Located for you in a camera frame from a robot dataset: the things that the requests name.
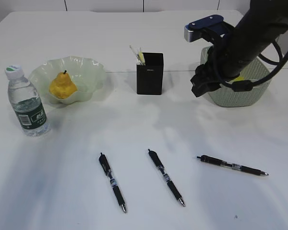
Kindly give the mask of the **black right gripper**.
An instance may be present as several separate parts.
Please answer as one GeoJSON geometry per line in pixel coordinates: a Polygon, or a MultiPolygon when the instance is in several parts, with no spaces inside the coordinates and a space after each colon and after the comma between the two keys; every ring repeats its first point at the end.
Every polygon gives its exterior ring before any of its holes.
{"type": "Polygon", "coordinates": [[[196,68],[191,78],[195,97],[214,92],[221,85],[230,86],[230,81],[273,43],[274,27],[271,23],[240,21],[221,37],[210,48],[208,60],[196,68]]]}

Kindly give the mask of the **blue black right robot arm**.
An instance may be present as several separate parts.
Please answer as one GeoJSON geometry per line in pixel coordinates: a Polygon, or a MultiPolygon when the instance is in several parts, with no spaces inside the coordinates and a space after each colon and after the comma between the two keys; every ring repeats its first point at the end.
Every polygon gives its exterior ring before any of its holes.
{"type": "Polygon", "coordinates": [[[211,15],[185,26],[185,40],[204,39],[212,43],[208,59],[191,78],[192,92],[200,97],[225,86],[234,92],[249,92],[271,80],[287,63],[276,38],[288,31],[288,0],[252,0],[236,26],[221,15],[211,15]],[[235,79],[254,59],[274,65],[267,76],[257,80],[235,79]]]}

